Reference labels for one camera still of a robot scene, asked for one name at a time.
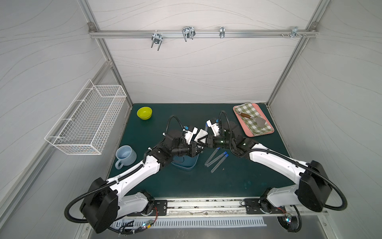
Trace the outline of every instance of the pink tray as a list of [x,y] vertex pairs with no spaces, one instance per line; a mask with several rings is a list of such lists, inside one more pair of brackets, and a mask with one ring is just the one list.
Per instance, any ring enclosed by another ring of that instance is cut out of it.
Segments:
[[[252,103],[253,107],[255,107],[256,111],[260,114],[260,116],[265,119],[267,121],[267,123],[269,124],[269,126],[271,126],[271,128],[273,129],[272,131],[269,131],[268,133],[263,133],[261,135],[267,135],[267,134],[270,134],[270,133],[273,133],[275,131],[275,129],[273,128],[273,126],[270,124],[269,120],[265,117],[265,114],[263,113],[263,111],[260,109],[260,107],[255,104],[255,103]],[[243,119],[241,118],[241,116],[239,114],[236,113],[236,110],[235,108],[238,107],[238,106],[234,106],[233,107],[233,111],[236,115],[236,117],[238,118],[240,124],[241,124],[241,127],[243,128],[244,130],[244,133],[245,135],[247,135],[248,137],[254,137],[254,136],[260,136],[260,135],[254,135],[252,133],[252,131],[248,128],[248,126],[244,123]]]

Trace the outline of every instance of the red wire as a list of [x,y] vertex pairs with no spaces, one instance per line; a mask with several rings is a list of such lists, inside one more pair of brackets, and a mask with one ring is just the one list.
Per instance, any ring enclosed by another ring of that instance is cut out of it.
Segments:
[[278,209],[280,209],[281,211],[283,211],[284,214],[286,213],[286,211],[282,210],[281,208],[278,208]]
[[158,219],[158,209],[157,209],[157,207],[154,207],[154,208],[155,208],[155,210],[157,211],[156,216],[155,216],[155,220],[154,220],[154,222],[156,222],[157,219]]

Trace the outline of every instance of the ventilation grille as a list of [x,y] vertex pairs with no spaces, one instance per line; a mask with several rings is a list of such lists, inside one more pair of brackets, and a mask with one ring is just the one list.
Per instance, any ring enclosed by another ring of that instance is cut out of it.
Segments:
[[[149,219],[120,219],[112,224],[119,229],[136,229]],[[267,226],[262,216],[253,217],[217,217],[217,218],[158,218],[151,228],[243,228]]]

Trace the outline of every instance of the mug handle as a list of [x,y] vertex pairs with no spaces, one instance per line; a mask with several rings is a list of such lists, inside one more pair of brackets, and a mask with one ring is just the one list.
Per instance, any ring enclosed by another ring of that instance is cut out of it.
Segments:
[[123,163],[121,163],[121,165],[119,165],[119,163],[121,162],[121,160],[117,160],[117,162],[115,162],[115,168],[116,169],[121,169],[123,167]]

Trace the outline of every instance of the white wire basket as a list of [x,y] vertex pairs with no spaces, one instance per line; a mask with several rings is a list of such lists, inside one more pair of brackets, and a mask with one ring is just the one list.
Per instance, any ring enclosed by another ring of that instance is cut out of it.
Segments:
[[122,86],[89,80],[45,140],[66,154],[101,154],[125,99]]

